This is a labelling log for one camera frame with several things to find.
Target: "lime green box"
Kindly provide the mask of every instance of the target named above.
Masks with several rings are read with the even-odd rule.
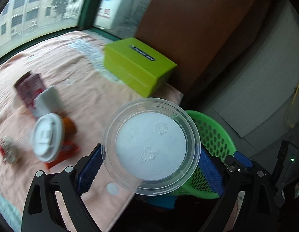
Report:
[[[148,97],[168,80],[177,65],[131,37],[105,46],[104,66],[142,97]]]

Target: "pink blanket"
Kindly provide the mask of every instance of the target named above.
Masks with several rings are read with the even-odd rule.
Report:
[[[50,173],[60,172],[68,165],[75,165],[82,156],[89,155],[101,142],[105,125],[112,114],[128,102],[141,98],[120,81],[112,82],[107,71],[94,69],[94,53],[71,47],[76,41],[100,50],[104,47],[102,40],[84,32],[70,32],[26,49],[0,66],[0,138],[12,137],[22,149],[22,159],[15,165],[5,165],[0,156],[0,191],[21,213],[34,174],[38,170],[46,170],[30,150],[30,130],[34,119],[24,106],[15,107],[13,85],[17,79],[32,70],[41,75],[47,87],[55,85],[66,113],[78,128],[73,141],[81,151],[53,167]],[[176,104],[181,100],[181,93],[169,85],[161,88],[155,96]],[[112,182],[114,180],[102,166],[90,190],[82,195],[88,211],[102,231],[110,230],[133,197],[133,192],[118,184],[119,193],[110,195],[106,185]],[[61,194],[57,197],[67,228],[75,231]]]

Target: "blue object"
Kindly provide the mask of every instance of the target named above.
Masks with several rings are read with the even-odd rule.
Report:
[[[174,209],[174,204],[177,195],[156,195],[156,196],[147,196],[145,198],[146,203],[165,209]]]
[[[90,189],[102,163],[103,160],[100,145],[77,177],[76,192],[79,196]]]
[[[219,196],[222,196],[224,193],[223,177],[204,149],[204,147],[201,147],[201,155],[198,166],[203,172],[211,190]]]
[[[252,167],[253,166],[251,160],[249,158],[245,157],[239,151],[234,152],[233,157],[235,159],[237,159],[239,162],[241,162],[246,167]]]
[[[15,231],[21,231],[22,216],[18,209],[0,194],[0,213],[9,226]]]

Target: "red package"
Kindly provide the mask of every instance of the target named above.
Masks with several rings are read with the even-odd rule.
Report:
[[[27,72],[15,83],[14,87],[34,117],[39,118],[39,113],[35,109],[33,101],[46,89],[39,74]]]

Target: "building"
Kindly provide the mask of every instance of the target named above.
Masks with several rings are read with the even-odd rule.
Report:
[[[61,19],[53,0],[10,0],[0,15],[0,57],[41,35],[76,25]]]

